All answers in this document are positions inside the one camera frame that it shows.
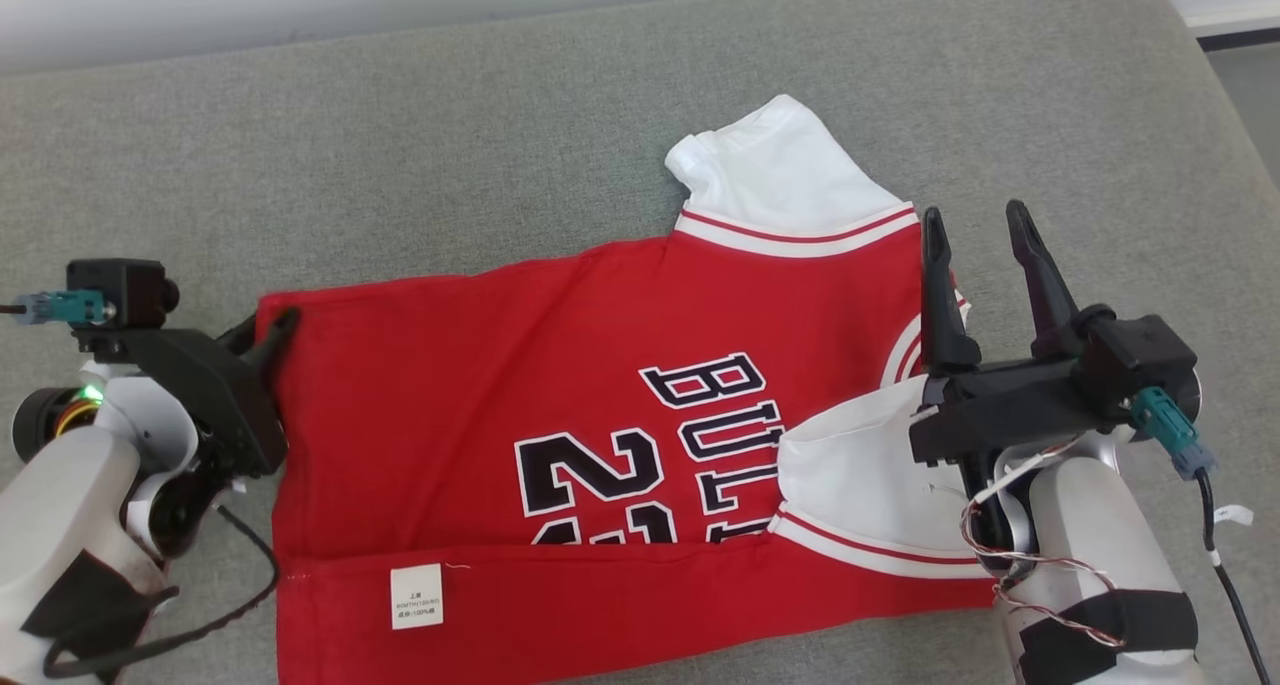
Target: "care label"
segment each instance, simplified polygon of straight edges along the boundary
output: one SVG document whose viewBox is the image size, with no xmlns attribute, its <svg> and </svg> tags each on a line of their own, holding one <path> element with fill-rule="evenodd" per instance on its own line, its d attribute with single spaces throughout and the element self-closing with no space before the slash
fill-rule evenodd
<svg viewBox="0 0 1280 685">
<path fill-rule="evenodd" d="M 440 563 L 392 571 L 392 630 L 444 622 Z"/>
</svg>

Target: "white label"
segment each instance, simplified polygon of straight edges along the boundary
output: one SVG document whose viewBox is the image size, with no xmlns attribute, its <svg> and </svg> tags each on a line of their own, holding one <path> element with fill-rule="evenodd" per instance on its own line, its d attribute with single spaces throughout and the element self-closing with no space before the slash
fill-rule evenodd
<svg viewBox="0 0 1280 685">
<path fill-rule="evenodd" d="M 440 563 L 392 571 L 392 630 L 444 622 Z"/>
<path fill-rule="evenodd" d="M 1238 504 L 1222 506 L 1213 511 L 1213 522 L 1230 520 L 1240 525 L 1253 525 L 1253 511 Z"/>
</svg>

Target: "wire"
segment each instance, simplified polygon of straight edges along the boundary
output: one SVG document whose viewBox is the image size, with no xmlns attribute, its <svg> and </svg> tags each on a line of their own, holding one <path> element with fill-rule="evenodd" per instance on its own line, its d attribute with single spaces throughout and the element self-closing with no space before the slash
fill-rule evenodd
<svg viewBox="0 0 1280 685">
<path fill-rule="evenodd" d="M 68 430 L 68 425 L 70 425 L 73 420 L 77 420 L 78 416 L 96 411 L 100 406 L 101 406 L 100 402 L 90 399 L 76 401 L 72 405 L 67 406 L 67 410 L 64 410 L 63 414 L 59 415 L 58 420 L 54 423 L 55 438 L 60 438 L 60 435 L 63 435 L 63 433 Z"/>
<path fill-rule="evenodd" d="M 1201 487 L 1201 503 L 1204 506 L 1204 549 L 1207 549 L 1210 558 L 1213 561 L 1213 572 L 1217 574 L 1222 589 L 1226 590 L 1226 599 L 1231 603 L 1235 622 L 1239 624 L 1240 634 L 1244 635 L 1244 648 L 1248 648 L 1249 659 L 1253 661 L 1253 671 L 1257 671 L 1258 681 L 1262 685 L 1271 685 L 1267 665 L 1262 662 L 1262 652 L 1258 650 L 1258 641 L 1253 639 L 1253 627 L 1249 626 L 1249 618 L 1244 616 L 1244 604 L 1240 603 L 1240 595 L 1235 592 L 1231 576 L 1226 574 L 1226 567 L 1222 566 L 1222 556 L 1220 556 L 1217 547 L 1213 544 L 1213 487 L 1208 481 L 1208 471 L 1203 467 L 1197 470 L 1196 480 Z"/>
<path fill-rule="evenodd" d="M 232 512 L 228 508 L 218 506 L 215 510 L 218 511 L 218 515 L 221 515 L 234 529 L 239 530 L 241 534 L 248 538 L 250 542 L 252 542 L 253 545 L 257 547 L 257 549 L 260 549 L 264 556 L 266 556 L 268 562 L 271 565 L 271 581 L 266 585 L 266 588 L 261 590 L 261 593 L 253 595 L 253 598 L 250 599 L 247 603 L 243 603 L 241 607 L 233 609 L 232 612 L 224 615 L 223 617 L 219 617 L 218 620 L 202 627 L 197 627 L 196 630 L 188 630 L 186 633 L 172 635 L 169 638 L 151 640 L 150 643 L 145 643 L 142 645 L 125 648 L 123 650 L 115 650 L 114 653 L 108 653 L 100 657 L 92 657 L 88 659 L 79 659 L 79 661 L 56 662 L 58 657 L 61 656 L 63 652 L 68 648 L 68 641 L 73 640 L 77 635 L 93 629 L 104 627 L 111 622 L 118 622 L 128 617 L 134 617 L 142 612 L 150 612 L 160 603 L 173 599 L 178 595 L 178 588 L 165 588 L 164 590 L 148 595 L 147 598 L 138 600 L 137 603 L 127 608 L 122 608 L 119 611 L 114 611 L 111 613 L 96 617 L 87 622 L 82 622 L 76 627 L 73 627 L 72 630 L 63 633 L 60 636 L 54 638 L 54 643 L 50 645 L 49 653 L 45 654 L 45 677 L 49 677 L 50 680 L 60 680 L 64 677 L 82 677 L 86 675 L 95 675 L 99 672 L 111 672 L 124 666 L 133 665 L 136 662 L 141 662 L 147 658 L 154 658 L 156 656 L 168 653 L 169 650 L 180 648 L 187 643 L 193 643 L 196 640 L 200 640 L 201 638 L 209 635 L 210 633 L 214 633 L 215 630 L 221 630 L 223 627 L 227 627 L 232 622 L 243 617 L 244 613 L 257 607 L 259 603 L 265 600 L 266 597 L 271 594 L 271 590 L 275 590 L 276 583 L 280 581 L 280 563 L 276 562 L 275 554 L 271 553 L 271 547 L 266 544 L 266 542 L 262 540 L 262 538 L 257 533 L 255 533 L 251 529 L 251 526 L 246 525 L 241 519 L 232 515 Z"/>
<path fill-rule="evenodd" d="M 998 557 L 998 558 L 1006 558 L 1006 560 L 1012 560 L 1012 561 L 1034 562 L 1034 563 L 1039 563 L 1039 565 L 1052 565 L 1052 566 L 1056 566 L 1056 567 L 1069 567 L 1069 568 L 1073 568 L 1073 570 L 1079 570 L 1082 572 L 1088 572 L 1088 574 L 1093 575 L 1094 577 L 1097 577 L 1098 580 L 1101 580 L 1102 584 L 1106 585 L 1107 592 L 1115 592 L 1116 590 L 1116 584 L 1110 577 L 1107 577 L 1106 572 L 1098 570 L 1097 567 L 1091 566 L 1089 563 L 1087 563 L 1084 561 L 1079 561 L 1079 560 L 1069 558 L 1069 557 L 1043 557 L 1043 556 L 1034 554 L 1034 553 L 1023 553 L 1023 552 L 1018 552 L 1018 551 L 1001 551 L 1001 549 L 996 549 L 996 548 L 988 548 L 986 545 L 979 544 L 977 540 L 974 540 L 973 539 L 973 534 L 969 531 L 969 520 L 973 517 L 974 513 L 977 513 L 979 511 L 979 506 L 983 502 L 987 502 L 988 498 L 995 497 L 1000 490 L 1004 490 L 1005 488 L 1012 485 L 1020 476 L 1023 476 L 1023 475 L 1028 474 L 1029 471 L 1034 470 L 1036 467 L 1038 467 L 1046 460 L 1052 458 L 1052 457 L 1057 457 L 1061 453 L 1066 452 L 1068 449 L 1070 449 L 1071 447 L 1074 447 L 1075 443 L 1079 443 L 1080 438 L 1083 438 L 1083 437 L 1084 437 L 1084 434 L 1082 433 L 1079 435 L 1075 435 L 1070 440 L 1065 440 L 1065 442 L 1059 443 L 1056 446 L 1051 446 L 1048 448 L 1043 448 L 1043 451 L 1041 451 L 1039 453 L 1037 453 L 1033 457 L 1029 457 L 1028 461 L 1023 462 L 1018 467 L 1015 467 L 1015 469 L 1012 469 L 1010 471 L 1006 471 L 1004 475 L 1001 475 L 998 479 L 996 479 L 995 483 L 992 483 L 991 485 L 988 485 L 986 489 L 983 489 L 978 494 L 974 494 L 973 499 L 969 501 L 969 504 L 965 506 L 964 512 L 960 516 L 960 536 L 964 538 L 964 542 L 966 544 L 969 544 L 969 548 L 973 549 L 974 553 L 978 553 L 980 556 L 988 556 L 988 557 Z M 1112 634 L 1110 634 L 1110 633 L 1107 633 L 1107 631 L 1105 631 L 1105 630 L 1102 630 L 1100 627 L 1093 627 L 1092 625 L 1084 625 L 1083 622 L 1076 622 L 1074 620 L 1069 620 L 1066 617 L 1062 617 L 1061 615 L 1059 615 L 1057 612 L 1055 612 L 1052 608 L 1048 608 L 1046 606 L 1038 606 L 1037 603 L 1029 603 L 1027 600 L 1020 600 L 1020 599 L 1012 597 L 1011 594 L 1009 594 L 1009 590 L 1014 585 L 1015 585 L 1015 581 L 1014 581 L 1014 577 L 1012 577 L 1012 570 L 1010 570 L 1010 572 L 1007 575 L 1005 575 L 1004 577 L 1001 577 L 995 585 L 992 585 L 991 589 L 996 594 L 997 598 L 1000 598 L 1000 599 L 1005 600 L 1006 603 L 1009 603 L 1012 607 L 1014 611 L 1029 609 L 1029 611 L 1033 611 L 1033 612 L 1038 612 L 1038 613 L 1043 615 L 1044 617 L 1052 620 L 1053 622 L 1057 622 L 1059 625 L 1062 625 L 1064 627 L 1069 627 L 1071 630 L 1075 630 L 1075 631 L 1079 631 L 1079 633 L 1083 633 L 1083 634 L 1088 635 L 1091 640 L 1093 640 L 1094 643 L 1098 643 L 1098 644 L 1101 644 L 1103 647 L 1112 648 L 1112 649 L 1124 648 L 1126 640 L 1125 640 L 1125 638 L 1124 638 L 1123 634 L 1121 635 L 1112 635 Z"/>
</svg>

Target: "gray sofa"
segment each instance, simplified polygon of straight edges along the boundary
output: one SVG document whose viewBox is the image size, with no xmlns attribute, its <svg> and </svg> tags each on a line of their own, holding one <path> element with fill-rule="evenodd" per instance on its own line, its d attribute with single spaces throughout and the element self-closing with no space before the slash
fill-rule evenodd
<svg viewBox="0 0 1280 685">
<path fill-rule="evenodd" d="M 684 197 L 667 149 L 781 92 L 876 182 L 942 207 L 988 357 L 1021 356 L 1032 333 L 1010 197 L 1080 300 L 1164 312 L 1197 348 L 1220 498 L 1258 511 L 1219 547 L 1263 650 L 1280 653 L 1280 609 L 1265 607 L 1280 597 L 1280 195 L 1165 0 L 687 0 L 0 79 L 0 297 L 58 287 L 73 257 L 151 257 L 182 284 L 173 321 L 218 330 L 269 289 L 664 233 Z M 4 329 L 0 408 L 72 379 L 63 329 Z M 6 483 L 18 460 L 3 451 Z M 1249 681 L 1196 488 L 1155 446 L 1124 466 L 1197 607 L 1203 666 Z M 233 510 L 269 533 L 274 488 L 253 483 Z M 266 574 L 211 519 L 152 633 L 201 625 Z M 274 622 L 269 602 L 127 681 L 273 681 Z M 993 618 L 966 612 L 598 681 L 1010 679 Z"/>
</svg>

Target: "striped trim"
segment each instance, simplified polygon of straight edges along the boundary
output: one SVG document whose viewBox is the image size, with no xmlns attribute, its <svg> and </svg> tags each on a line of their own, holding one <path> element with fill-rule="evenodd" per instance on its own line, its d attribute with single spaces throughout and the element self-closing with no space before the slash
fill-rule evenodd
<svg viewBox="0 0 1280 685">
<path fill-rule="evenodd" d="M 969 307 L 973 306 L 960 294 L 960 289 L 956 289 L 956 305 L 960 307 L 960 319 L 969 321 Z M 884 361 L 881 388 L 910 379 L 915 366 L 920 362 L 920 316 L 916 315 L 899 334 L 897 342 L 893 343 L 893 348 Z"/>
<path fill-rule="evenodd" d="M 991 577 L 966 551 L 933 551 L 841 531 L 782 503 L 769 531 L 815 553 L 865 570 L 924 580 L 977 580 Z"/>
<path fill-rule="evenodd" d="M 797 234 L 751 227 L 709 213 L 685 210 L 676 230 L 719 246 L 774 257 L 826 257 L 841 255 L 886 238 L 896 230 L 918 225 L 910 202 L 864 216 L 851 225 L 828 233 Z"/>
</svg>

